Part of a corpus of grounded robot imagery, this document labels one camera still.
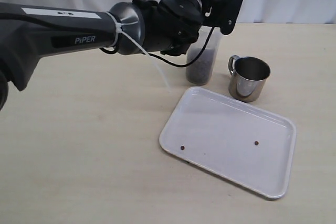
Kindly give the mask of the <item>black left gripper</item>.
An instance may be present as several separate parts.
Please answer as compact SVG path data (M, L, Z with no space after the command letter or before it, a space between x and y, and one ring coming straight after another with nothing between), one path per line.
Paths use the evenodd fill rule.
M234 30L243 0L132 0L144 23L142 47L148 52L179 56L199 37L202 24Z

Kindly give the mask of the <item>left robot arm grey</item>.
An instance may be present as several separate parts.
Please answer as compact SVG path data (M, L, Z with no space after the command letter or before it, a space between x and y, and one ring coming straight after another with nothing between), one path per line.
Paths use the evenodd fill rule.
M107 54L186 54L199 30L229 35L243 0L132 0L107 12L1 3L1 104L23 91L41 58L90 49Z

